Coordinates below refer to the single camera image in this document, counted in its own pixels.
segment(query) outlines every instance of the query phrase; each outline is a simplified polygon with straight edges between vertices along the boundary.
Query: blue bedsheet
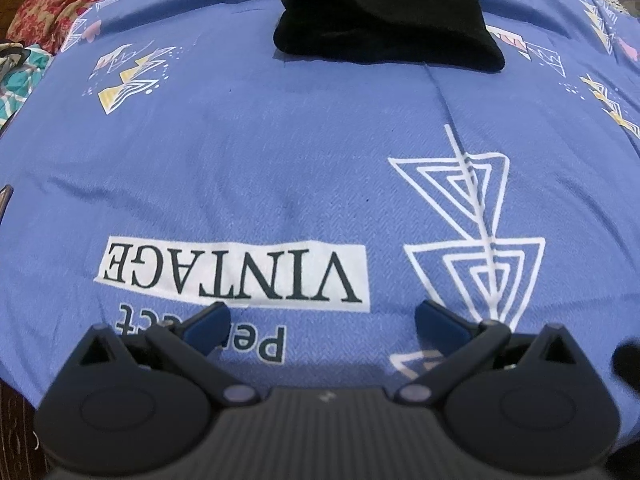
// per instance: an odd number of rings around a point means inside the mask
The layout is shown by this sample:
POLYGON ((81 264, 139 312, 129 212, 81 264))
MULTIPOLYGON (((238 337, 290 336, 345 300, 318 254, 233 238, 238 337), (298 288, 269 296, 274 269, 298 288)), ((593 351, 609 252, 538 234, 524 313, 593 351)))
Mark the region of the blue bedsheet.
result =
POLYGON ((217 298, 210 357, 258 386, 397 388, 432 298, 568 326, 613 378, 640 336, 640 25, 598 0, 480 0, 498 74, 276 51, 280 0, 103 0, 0 140, 0 376, 35 405, 96 322, 217 298))

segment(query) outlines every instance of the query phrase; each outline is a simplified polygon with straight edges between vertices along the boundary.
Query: blue fabric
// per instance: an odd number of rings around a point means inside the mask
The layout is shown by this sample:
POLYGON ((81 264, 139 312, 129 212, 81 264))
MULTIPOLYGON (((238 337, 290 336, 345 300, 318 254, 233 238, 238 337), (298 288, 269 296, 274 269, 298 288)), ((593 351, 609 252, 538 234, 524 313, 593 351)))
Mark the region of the blue fabric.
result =
POLYGON ((567 325, 633 439, 609 360, 640 336, 640 26, 480 1, 499 74, 284 56, 279 0, 95 4, 0 141, 2 377, 37 405, 91 324, 217 295, 240 378, 393 389, 440 359, 431 298, 567 325))

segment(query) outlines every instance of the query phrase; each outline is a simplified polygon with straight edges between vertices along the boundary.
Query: teal and white cloth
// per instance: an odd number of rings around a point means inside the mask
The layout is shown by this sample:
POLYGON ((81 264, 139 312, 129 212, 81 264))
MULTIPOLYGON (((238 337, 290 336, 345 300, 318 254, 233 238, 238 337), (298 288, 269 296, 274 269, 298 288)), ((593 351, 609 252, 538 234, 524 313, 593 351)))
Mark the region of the teal and white cloth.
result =
POLYGON ((0 83, 0 128, 15 114, 40 82, 53 56, 38 45, 31 51, 23 65, 11 70, 0 83))

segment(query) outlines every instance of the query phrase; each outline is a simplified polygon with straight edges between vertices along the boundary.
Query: black object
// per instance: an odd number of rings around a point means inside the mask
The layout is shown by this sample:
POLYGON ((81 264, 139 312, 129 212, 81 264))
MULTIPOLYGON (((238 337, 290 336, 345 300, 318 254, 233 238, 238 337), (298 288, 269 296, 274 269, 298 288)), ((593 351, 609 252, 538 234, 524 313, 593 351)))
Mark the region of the black object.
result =
POLYGON ((601 466, 618 412, 561 326, 512 335, 500 322, 475 326, 426 302, 418 332, 468 338, 393 399, 379 388, 274 388, 260 399, 205 357, 228 319, 215 303, 137 335, 90 329, 36 413, 58 465, 48 478, 611 478, 601 466), (196 330, 205 325, 216 334, 208 343, 196 330), (178 334, 199 334, 200 351, 178 334))
POLYGON ((478 0, 282 0, 273 35, 296 56, 413 61, 499 72, 504 56, 478 0))

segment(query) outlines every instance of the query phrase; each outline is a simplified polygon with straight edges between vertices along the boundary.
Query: black folded cloth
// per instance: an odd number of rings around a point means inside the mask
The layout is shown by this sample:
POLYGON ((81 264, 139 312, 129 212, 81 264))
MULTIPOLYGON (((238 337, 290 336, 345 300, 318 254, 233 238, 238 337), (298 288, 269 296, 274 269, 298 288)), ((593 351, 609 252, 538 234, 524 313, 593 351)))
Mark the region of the black folded cloth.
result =
POLYGON ((282 0, 275 46, 296 56, 413 61, 499 72, 478 0, 282 0))

